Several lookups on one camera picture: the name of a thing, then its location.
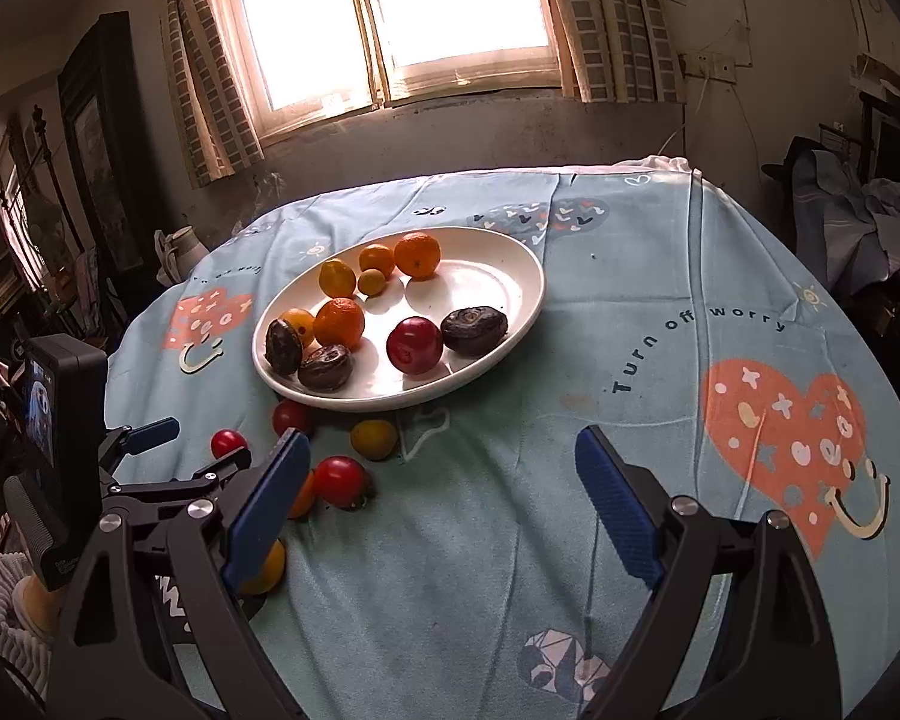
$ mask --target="metal screw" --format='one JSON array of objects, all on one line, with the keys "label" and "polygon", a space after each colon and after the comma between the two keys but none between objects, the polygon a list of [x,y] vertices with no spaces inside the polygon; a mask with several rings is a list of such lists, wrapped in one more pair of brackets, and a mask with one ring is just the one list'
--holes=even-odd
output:
[{"label": "metal screw", "polygon": [[782,531],[784,528],[789,528],[790,518],[780,509],[774,509],[773,512],[767,512],[767,524],[770,525],[770,528]]},{"label": "metal screw", "polygon": [[700,510],[700,504],[689,495],[677,495],[670,502],[670,508],[681,517],[693,517]]},{"label": "metal screw", "polygon": [[100,529],[103,533],[112,533],[117,530],[124,521],[121,519],[120,514],[114,514],[111,512],[110,514],[103,514],[103,517],[100,518]]},{"label": "metal screw", "polygon": [[213,501],[206,498],[197,498],[187,507],[187,514],[193,519],[203,519],[213,512]]}]

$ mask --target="cherry tomato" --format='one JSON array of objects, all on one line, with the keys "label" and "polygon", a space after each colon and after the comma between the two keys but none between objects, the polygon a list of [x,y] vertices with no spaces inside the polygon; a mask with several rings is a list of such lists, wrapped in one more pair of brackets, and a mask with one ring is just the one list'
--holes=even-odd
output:
[{"label": "cherry tomato", "polygon": [[436,324],[424,317],[408,317],[386,338],[386,355],[396,370],[415,376],[440,361],[443,336]]},{"label": "cherry tomato", "polygon": [[310,409],[295,400],[281,400],[277,403],[272,423],[274,423],[274,431],[278,436],[282,436],[289,427],[295,427],[308,436],[314,431]]},{"label": "cherry tomato", "polygon": [[309,512],[314,504],[314,499],[316,498],[317,490],[316,485],[314,484],[314,472],[311,471],[307,474],[307,478],[304,480],[300,492],[296,494],[296,500],[293,501],[293,506],[290,507],[290,513],[287,514],[287,517],[289,519],[303,517],[304,514]]},{"label": "cherry tomato", "polygon": [[218,430],[210,440],[210,454],[217,460],[234,449],[247,446],[247,439],[235,430]]},{"label": "cherry tomato", "polygon": [[367,497],[370,474],[353,458],[333,455],[314,471],[314,487],[327,503],[339,509],[354,509]]}]

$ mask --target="windowsill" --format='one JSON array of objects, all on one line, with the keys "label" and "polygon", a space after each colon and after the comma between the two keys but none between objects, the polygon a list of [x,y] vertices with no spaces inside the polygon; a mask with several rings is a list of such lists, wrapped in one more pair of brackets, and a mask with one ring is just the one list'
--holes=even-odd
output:
[{"label": "windowsill", "polygon": [[466,105],[471,100],[478,98],[498,98],[498,100],[520,100],[521,98],[562,98],[559,86],[533,86],[506,89],[476,89],[474,85],[461,87],[458,93],[449,94],[445,91],[434,92],[431,95],[416,95],[413,98],[396,100],[391,105],[377,108],[359,108],[354,111],[334,116],[329,119],[321,119],[319,122],[304,124],[302,127],[288,128],[283,131],[265,135],[260,139],[260,145],[264,149],[270,149],[281,143],[292,141],[311,141],[338,131],[348,119],[360,117],[362,121],[378,119],[394,114],[395,112],[410,112],[431,110],[434,108]]}]

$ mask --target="white pitcher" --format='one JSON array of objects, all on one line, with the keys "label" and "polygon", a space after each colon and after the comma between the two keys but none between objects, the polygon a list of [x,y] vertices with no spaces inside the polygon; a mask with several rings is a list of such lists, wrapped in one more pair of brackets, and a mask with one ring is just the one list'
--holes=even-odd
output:
[{"label": "white pitcher", "polygon": [[165,287],[190,278],[197,263],[210,253],[194,233],[194,228],[189,226],[169,235],[164,235],[163,230],[154,230],[154,248],[161,266],[156,280]]}]

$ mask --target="camera screen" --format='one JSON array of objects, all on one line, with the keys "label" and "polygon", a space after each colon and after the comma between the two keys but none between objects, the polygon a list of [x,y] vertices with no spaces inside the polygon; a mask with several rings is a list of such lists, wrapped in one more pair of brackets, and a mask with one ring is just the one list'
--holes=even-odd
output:
[{"label": "camera screen", "polygon": [[29,359],[26,392],[26,435],[53,465],[53,377],[43,365]]}]

